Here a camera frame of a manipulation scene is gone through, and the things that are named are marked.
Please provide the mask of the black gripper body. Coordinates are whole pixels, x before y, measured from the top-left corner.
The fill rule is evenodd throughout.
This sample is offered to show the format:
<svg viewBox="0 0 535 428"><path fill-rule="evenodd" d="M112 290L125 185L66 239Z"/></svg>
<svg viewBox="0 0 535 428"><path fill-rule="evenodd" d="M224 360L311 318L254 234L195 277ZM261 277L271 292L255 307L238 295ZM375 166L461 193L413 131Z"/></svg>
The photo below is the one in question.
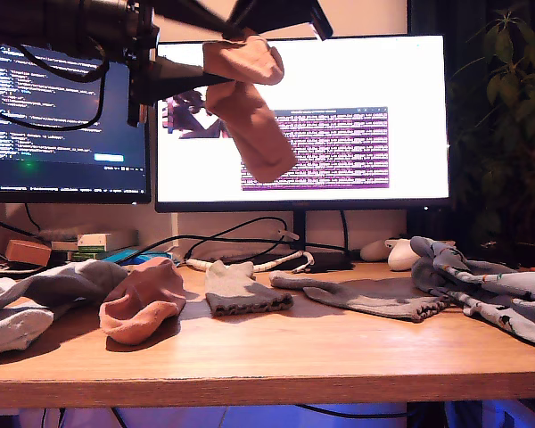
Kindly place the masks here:
<svg viewBox="0 0 535 428"><path fill-rule="evenodd" d="M153 7L140 1L86 1L85 30L112 62L127 65L128 125L146 122L148 108L138 100L137 87L154 58L159 32Z"/></svg>

